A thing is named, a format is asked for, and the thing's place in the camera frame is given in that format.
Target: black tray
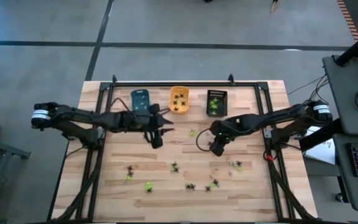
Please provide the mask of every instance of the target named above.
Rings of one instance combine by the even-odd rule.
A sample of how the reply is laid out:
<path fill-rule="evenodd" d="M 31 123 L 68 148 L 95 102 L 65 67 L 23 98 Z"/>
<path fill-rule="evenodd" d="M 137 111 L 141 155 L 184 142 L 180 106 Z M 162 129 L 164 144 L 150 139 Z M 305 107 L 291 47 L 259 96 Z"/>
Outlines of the black tray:
<path fill-rule="evenodd" d="M 206 99 L 206 114 L 212 117 L 227 116 L 227 91 L 208 90 Z"/>

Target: wooden table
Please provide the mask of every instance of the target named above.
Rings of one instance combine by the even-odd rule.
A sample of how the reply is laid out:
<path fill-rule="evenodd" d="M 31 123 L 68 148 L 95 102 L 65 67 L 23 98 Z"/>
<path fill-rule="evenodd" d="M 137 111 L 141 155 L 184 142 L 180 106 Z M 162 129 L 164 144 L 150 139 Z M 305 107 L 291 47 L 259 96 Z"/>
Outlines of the wooden table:
<path fill-rule="evenodd" d="M 84 83 L 79 108 L 95 109 L 99 84 Z M 284 82 L 268 81 L 268 85 L 274 110 L 289 107 Z M 134 89 L 115 88 L 113 98 L 120 97 L 131 106 L 130 92 Z M 159 103 L 161 109 L 168 106 L 169 87 L 147 89 L 151 103 Z M 190 87 L 190 109 L 187 114 L 164 115 L 175 123 L 171 125 L 175 130 L 163 136 L 163 147 L 152 149 L 141 133 L 108 133 L 94 222 L 277 221 L 269 170 L 262 158 L 264 141 L 261 132 L 237 138 L 225 147 L 221 157 L 200 151 L 195 145 L 195 137 L 190 136 L 191 129 L 200 132 L 215 120 L 206 115 L 207 89 L 228 91 L 228 116 L 258 113 L 253 88 Z M 124 110 L 124 107 L 117 102 L 112 111 L 119 110 Z M 208 141 L 212 139 L 211 134 L 201 136 L 201 147 L 208 148 Z M 71 142 L 68 153 L 80 146 L 79 141 Z M 283 150 L 283 156 L 291 190 L 307 211 L 317 216 L 301 152 L 287 148 Z M 85 158 L 86 149 L 66 159 L 52 218 L 61 215 L 78 193 Z M 236 171 L 229 166 L 229 161 L 241 161 L 244 171 Z M 172 162 L 178 163 L 178 174 L 170 172 Z M 129 165 L 134 167 L 133 180 L 124 182 Z M 211 177 L 219 180 L 220 188 L 205 192 L 204 187 L 211 183 Z M 151 194 L 145 192 L 145 183 L 149 181 L 154 185 Z M 186 191 L 187 183 L 195 184 L 196 190 Z M 282 192 L 280 197 L 287 217 Z M 88 205 L 89 197 L 85 200 L 86 210 Z"/>

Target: concrete floor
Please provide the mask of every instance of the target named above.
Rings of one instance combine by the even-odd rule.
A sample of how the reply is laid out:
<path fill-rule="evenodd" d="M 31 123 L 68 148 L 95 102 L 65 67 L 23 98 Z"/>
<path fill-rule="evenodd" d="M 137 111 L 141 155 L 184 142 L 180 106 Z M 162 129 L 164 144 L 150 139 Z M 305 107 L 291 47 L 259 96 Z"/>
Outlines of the concrete floor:
<path fill-rule="evenodd" d="M 0 0 L 0 40 L 95 42 L 108 0 Z M 115 0 L 104 42 L 348 46 L 353 43 L 335 0 Z M 67 141 L 56 130 L 30 127 L 34 103 L 76 106 L 93 47 L 0 46 L 0 141 L 32 151 L 13 159 L 0 189 L 0 219 L 41 222 L 47 217 Z M 102 48 L 92 80 L 280 79 L 287 92 L 324 75 L 322 57 L 341 52 Z M 315 85 L 289 96 L 307 99 Z M 337 117 L 328 86 L 321 91 Z M 339 187 L 311 177 L 320 218 L 358 220 L 333 202 Z"/>

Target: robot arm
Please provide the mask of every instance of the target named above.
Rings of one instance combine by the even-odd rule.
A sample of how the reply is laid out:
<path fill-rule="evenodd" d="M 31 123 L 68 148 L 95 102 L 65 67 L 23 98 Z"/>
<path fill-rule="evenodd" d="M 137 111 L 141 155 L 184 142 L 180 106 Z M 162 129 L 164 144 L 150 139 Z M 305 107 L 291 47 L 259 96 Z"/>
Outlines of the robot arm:
<path fill-rule="evenodd" d="M 57 103 L 37 103 L 34 105 L 34 113 L 31 119 L 33 128 L 55 128 L 62 131 L 66 138 L 76 137 L 84 146 L 94 147 L 99 144 L 99 131 L 97 128 L 85 129 L 72 121 L 100 126 L 112 133 L 140 132 L 153 148 L 162 146 L 161 136 L 172 129 L 159 129 L 164 124 L 172 124 L 158 114 L 159 105 L 150 106 L 148 111 L 105 112 L 95 114 L 92 111 L 72 108 Z"/>
<path fill-rule="evenodd" d="M 214 121 L 210 131 L 215 136 L 209 149 L 221 156 L 224 146 L 236 137 L 250 135 L 266 126 L 294 121 L 285 128 L 272 130 L 272 146 L 282 147 L 290 136 L 307 130 L 310 126 L 324 126 L 333 120 L 328 106 L 321 101 L 306 100 L 302 104 L 267 114 L 243 114 L 224 121 Z"/>

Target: orange container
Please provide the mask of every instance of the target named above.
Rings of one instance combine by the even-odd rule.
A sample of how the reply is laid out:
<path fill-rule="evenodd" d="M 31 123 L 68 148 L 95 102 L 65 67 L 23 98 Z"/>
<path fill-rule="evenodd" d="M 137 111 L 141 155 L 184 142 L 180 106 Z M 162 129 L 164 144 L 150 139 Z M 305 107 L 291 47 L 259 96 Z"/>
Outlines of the orange container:
<path fill-rule="evenodd" d="M 174 114 L 185 114 L 189 110 L 189 88 L 173 86 L 169 93 L 169 108 Z"/>

